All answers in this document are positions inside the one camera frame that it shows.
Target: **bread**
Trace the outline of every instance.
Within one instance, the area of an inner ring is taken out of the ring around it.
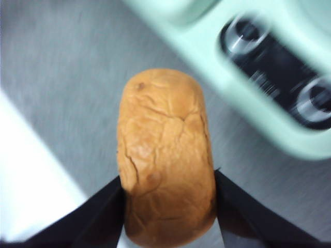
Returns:
[[[143,247],[175,247],[216,217],[216,189],[202,89],[176,70],[150,69],[125,86],[117,161],[125,230]]]

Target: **brown spot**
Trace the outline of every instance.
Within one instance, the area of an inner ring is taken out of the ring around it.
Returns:
[[[143,88],[145,88],[145,84],[143,82],[140,82],[139,84],[137,84],[136,88],[137,90],[142,90]]]

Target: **white surface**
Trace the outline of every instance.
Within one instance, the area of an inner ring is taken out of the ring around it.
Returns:
[[[6,241],[23,241],[86,196],[3,93],[0,123],[0,234]]]

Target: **silver knob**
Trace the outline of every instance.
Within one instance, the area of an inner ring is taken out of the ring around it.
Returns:
[[[310,122],[321,122],[331,118],[331,76],[312,80],[299,93],[299,114]]]
[[[230,53],[244,55],[268,35],[269,25],[261,15],[240,15],[229,25],[224,42]]]

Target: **bread crust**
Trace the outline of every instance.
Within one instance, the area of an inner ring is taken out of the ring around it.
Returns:
[[[117,162],[125,230],[143,247],[176,247],[216,217],[216,189],[202,89],[190,76],[150,69],[126,84]]]

